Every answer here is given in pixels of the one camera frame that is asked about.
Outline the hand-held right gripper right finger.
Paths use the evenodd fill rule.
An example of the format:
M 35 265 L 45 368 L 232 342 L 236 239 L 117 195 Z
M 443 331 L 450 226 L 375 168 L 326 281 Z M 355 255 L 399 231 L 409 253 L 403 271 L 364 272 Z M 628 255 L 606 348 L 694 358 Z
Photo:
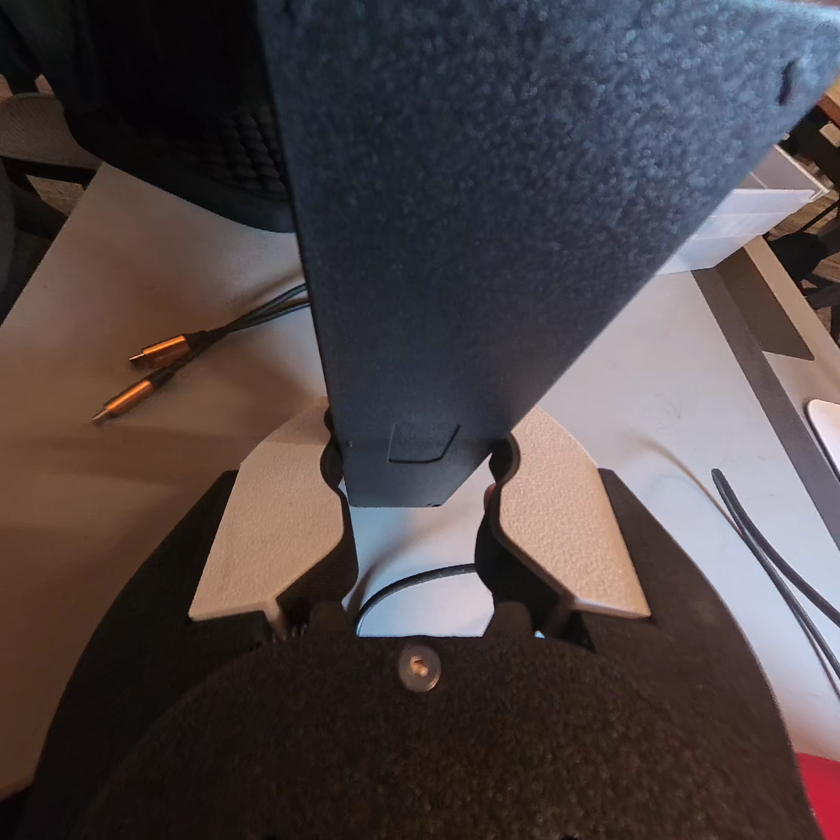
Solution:
M 524 604 L 533 621 L 650 617 L 599 469 L 558 421 L 534 407 L 490 471 L 475 567 L 495 603 Z

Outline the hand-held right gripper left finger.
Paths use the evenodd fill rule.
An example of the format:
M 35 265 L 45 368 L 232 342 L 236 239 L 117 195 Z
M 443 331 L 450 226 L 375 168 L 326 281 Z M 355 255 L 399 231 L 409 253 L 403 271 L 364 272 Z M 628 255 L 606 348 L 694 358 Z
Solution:
M 342 480 L 322 397 L 242 462 L 189 617 L 263 613 L 270 624 L 304 624 L 317 604 L 342 602 L 359 574 Z

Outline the black usb hub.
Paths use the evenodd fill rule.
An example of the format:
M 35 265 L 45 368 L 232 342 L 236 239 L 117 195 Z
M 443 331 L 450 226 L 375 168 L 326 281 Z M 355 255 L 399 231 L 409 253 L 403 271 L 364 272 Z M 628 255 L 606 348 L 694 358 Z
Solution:
M 356 508 L 443 505 L 838 74 L 838 3 L 256 7 Z

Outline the clear plastic bin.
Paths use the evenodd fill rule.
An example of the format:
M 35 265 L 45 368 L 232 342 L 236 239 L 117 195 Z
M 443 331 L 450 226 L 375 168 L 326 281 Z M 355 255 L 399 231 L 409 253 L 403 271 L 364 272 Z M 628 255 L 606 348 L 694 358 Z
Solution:
M 715 268 L 749 241 L 765 235 L 827 192 L 806 168 L 774 145 L 660 267 L 657 275 Z

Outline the red plastic bin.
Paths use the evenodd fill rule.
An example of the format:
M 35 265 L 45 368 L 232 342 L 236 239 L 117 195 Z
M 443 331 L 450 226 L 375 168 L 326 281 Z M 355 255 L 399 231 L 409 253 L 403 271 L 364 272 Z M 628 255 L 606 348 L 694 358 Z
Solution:
M 825 839 L 839 839 L 839 762 L 796 754 L 806 796 Z

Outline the instruction sheet on stand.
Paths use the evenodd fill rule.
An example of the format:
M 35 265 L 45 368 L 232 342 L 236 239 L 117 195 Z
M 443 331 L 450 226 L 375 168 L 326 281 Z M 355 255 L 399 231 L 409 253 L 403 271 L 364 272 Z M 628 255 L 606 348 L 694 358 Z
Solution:
M 811 399 L 805 414 L 812 432 L 835 476 L 839 477 L 839 404 Z

